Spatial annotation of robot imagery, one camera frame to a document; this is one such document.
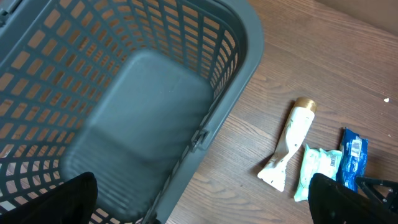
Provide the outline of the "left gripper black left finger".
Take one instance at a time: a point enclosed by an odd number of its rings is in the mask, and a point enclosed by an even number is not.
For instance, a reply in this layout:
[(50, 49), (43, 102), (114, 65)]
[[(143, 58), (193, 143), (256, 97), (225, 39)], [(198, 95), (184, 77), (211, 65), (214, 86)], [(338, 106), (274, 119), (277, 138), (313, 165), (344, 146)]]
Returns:
[(88, 223), (95, 210), (97, 197), (95, 175), (85, 172), (1, 215), (1, 223)]

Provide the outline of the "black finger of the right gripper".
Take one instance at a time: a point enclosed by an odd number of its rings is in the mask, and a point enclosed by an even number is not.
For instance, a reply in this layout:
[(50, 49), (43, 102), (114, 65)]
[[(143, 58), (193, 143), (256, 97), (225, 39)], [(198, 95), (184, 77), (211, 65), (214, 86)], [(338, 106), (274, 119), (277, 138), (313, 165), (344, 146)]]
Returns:
[(397, 213), (397, 182), (370, 177), (356, 177), (355, 182), (371, 201)]

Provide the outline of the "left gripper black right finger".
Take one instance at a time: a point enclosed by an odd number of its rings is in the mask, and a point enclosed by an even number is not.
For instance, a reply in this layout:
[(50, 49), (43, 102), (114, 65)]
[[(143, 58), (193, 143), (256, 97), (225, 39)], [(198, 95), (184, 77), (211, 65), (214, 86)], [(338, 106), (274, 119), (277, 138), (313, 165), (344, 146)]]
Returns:
[(320, 173), (310, 181), (308, 204), (314, 224), (397, 224), (397, 213)]

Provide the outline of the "light blue snack packet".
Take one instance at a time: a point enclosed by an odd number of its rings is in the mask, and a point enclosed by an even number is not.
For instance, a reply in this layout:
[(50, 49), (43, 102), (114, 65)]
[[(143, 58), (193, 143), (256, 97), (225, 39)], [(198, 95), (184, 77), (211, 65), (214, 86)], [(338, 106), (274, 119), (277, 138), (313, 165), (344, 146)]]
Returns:
[(342, 157), (343, 153), (339, 150), (326, 151), (322, 148), (311, 148), (306, 144), (294, 200), (308, 200), (310, 181), (316, 173), (336, 180)]

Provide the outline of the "white tube gold cap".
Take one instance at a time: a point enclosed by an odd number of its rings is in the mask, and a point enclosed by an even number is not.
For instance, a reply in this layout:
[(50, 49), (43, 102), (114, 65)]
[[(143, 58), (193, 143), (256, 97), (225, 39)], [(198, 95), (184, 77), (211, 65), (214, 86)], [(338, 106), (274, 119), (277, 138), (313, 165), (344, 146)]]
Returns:
[(275, 151), (257, 177), (280, 192), (284, 191), (288, 161), (301, 147), (315, 118), (317, 104), (297, 98), (287, 118)]

